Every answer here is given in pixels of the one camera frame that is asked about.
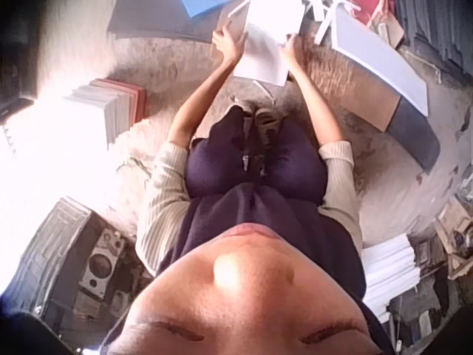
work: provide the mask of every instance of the beige ribbed sweater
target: beige ribbed sweater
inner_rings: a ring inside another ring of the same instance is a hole
[[[353,183],[353,154],[346,141],[330,143],[319,150],[328,169],[327,192],[319,213],[338,221],[350,233],[358,253],[363,238]],[[161,260],[176,243],[191,199],[184,182],[188,152],[165,143],[154,160],[154,171],[137,230],[136,251],[147,269],[156,275]]]

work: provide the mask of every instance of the nose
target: nose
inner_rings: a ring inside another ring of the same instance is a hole
[[[214,263],[215,286],[232,305],[253,316],[277,306],[293,278],[289,258],[268,247],[245,246],[218,256]]]

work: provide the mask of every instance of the eyebrow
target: eyebrow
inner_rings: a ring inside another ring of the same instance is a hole
[[[169,331],[171,334],[177,334],[180,337],[189,340],[191,342],[202,342],[205,337],[199,334],[194,333],[188,329],[185,329],[179,325],[171,324],[169,322],[139,322],[138,324],[130,325],[131,329],[138,330],[141,326],[147,325],[153,328],[160,328]]]
[[[301,341],[304,344],[316,344],[343,331],[359,331],[359,329],[352,322],[338,323],[312,333],[302,338]]]

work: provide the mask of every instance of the lips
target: lips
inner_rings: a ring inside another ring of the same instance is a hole
[[[236,236],[245,236],[249,234],[258,234],[262,237],[267,237],[270,239],[283,240],[282,237],[277,234],[274,230],[269,229],[266,226],[256,223],[243,223],[230,228],[229,230],[223,232],[218,238],[225,237],[236,237]]]

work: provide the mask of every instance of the dark purple dress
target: dark purple dress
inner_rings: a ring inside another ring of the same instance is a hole
[[[393,354],[381,324],[361,301],[366,281],[351,236],[340,223],[319,214],[327,187],[319,154],[302,129],[286,119],[277,144],[265,155],[262,177],[256,135],[253,130],[245,137],[243,111],[234,106],[191,151],[186,172],[191,205],[159,273],[231,227],[262,224],[323,268],[357,302],[373,341]],[[244,171],[248,146],[250,165]]]

